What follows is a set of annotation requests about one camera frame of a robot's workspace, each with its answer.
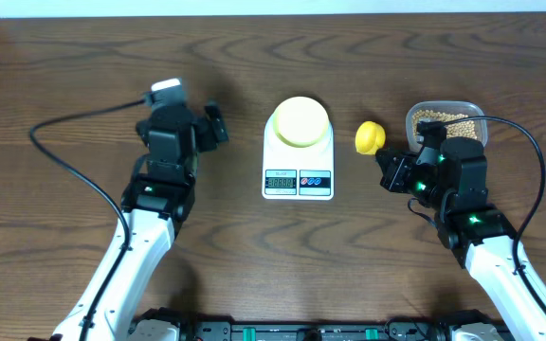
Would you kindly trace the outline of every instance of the yellow object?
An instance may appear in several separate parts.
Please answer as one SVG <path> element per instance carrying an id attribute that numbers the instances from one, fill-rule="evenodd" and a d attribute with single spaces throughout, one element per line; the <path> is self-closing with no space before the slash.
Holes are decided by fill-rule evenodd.
<path id="1" fill-rule="evenodd" d="M 312 146 L 328 131 L 330 120 L 326 110 L 314 99 L 286 99 L 273 113 L 273 131 L 292 147 Z"/>
<path id="2" fill-rule="evenodd" d="M 379 148 L 385 145 L 385 130 L 380 124 L 374 122 L 363 122 L 357 134 L 355 134 L 355 148 L 358 153 L 374 155 Z"/>

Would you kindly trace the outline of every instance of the wooden table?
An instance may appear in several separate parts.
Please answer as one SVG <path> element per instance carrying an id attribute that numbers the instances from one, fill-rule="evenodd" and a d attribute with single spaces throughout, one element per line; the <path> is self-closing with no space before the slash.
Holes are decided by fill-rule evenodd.
<path id="1" fill-rule="evenodd" d="M 436 232 L 378 186 L 355 152 L 364 120 L 406 144 L 415 103 L 469 100 L 536 136 L 546 158 L 546 14 L 0 20 L 0 340 L 49 335 L 110 242 L 111 209 L 40 155 L 28 128 L 137 99 L 182 77 L 191 105 L 217 99 L 230 143 L 203 154 L 197 201 L 138 308 L 238 320 L 385 320 L 480 309 L 498 317 Z M 263 129 L 283 99 L 321 99 L 336 133 L 331 202 L 260 190 Z M 119 198 L 145 152 L 140 107 L 53 127 L 51 147 Z M 519 225 L 536 156 L 489 123 L 490 200 Z M 546 193 L 524 243 L 546 282 Z"/>

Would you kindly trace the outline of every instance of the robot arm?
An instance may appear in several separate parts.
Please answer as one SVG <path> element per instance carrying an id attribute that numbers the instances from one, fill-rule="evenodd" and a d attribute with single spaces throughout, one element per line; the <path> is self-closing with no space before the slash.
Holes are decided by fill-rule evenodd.
<path id="1" fill-rule="evenodd" d="M 435 209 L 438 238 L 461 267 L 480 283 L 517 340 L 546 340 L 546 314 L 515 271 L 512 247 L 516 231 L 502 212 L 487 203 L 483 145 L 466 137 L 446 139 L 446 128 L 426 129 L 419 153 L 380 150 L 381 186 L 409 193 Z M 523 272 L 546 307 L 546 286 L 528 261 L 521 242 Z M 471 333 L 448 335 L 473 340 Z"/>
<path id="2" fill-rule="evenodd" d="M 213 151 L 218 143 L 228 140 L 216 104 L 206 106 L 205 117 L 196 117 L 186 107 L 180 80 L 154 84 L 145 98 L 152 114 L 136 125 L 136 132 L 150 153 L 137 160 L 121 199 L 131 230 L 130 244 L 98 301 L 86 340 L 153 339 L 140 332 L 128 335 L 137 304 L 155 267 L 172 248 L 191 212 L 198 154 Z M 143 163 L 146 173 L 140 173 Z M 118 222 L 113 240 L 82 298 L 51 339 L 80 339 L 82 326 L 89 322 L 87 311 L 123 247 L 123 236 L 123 225 Z M 169 336 L 176 341 L 175 328 L 163 331 L 158 331 L 156 340 L 167 340 Z"/>

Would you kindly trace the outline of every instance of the digital display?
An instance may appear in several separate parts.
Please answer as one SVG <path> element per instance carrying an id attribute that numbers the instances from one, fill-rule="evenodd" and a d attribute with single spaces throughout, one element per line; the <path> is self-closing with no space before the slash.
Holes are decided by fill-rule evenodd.
<path id="1" fill-rule="evenodd" d="M 266 186 L 268 188 L 295 188 L 296 178 L 266 178 Z"/>

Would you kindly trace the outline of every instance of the green tape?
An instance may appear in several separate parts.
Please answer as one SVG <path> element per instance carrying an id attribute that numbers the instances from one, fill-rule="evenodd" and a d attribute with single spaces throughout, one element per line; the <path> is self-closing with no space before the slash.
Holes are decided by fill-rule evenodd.
<path id="1" fill-rule="evenodd" d="M 376 329 L 366 330 L 366 340 L 378 340 L 378 330 Z"/>
<path id="2" fill-rule="evenodd" d="M 256 329 L 244 328 L 244 341 L 256 341 Z"/>

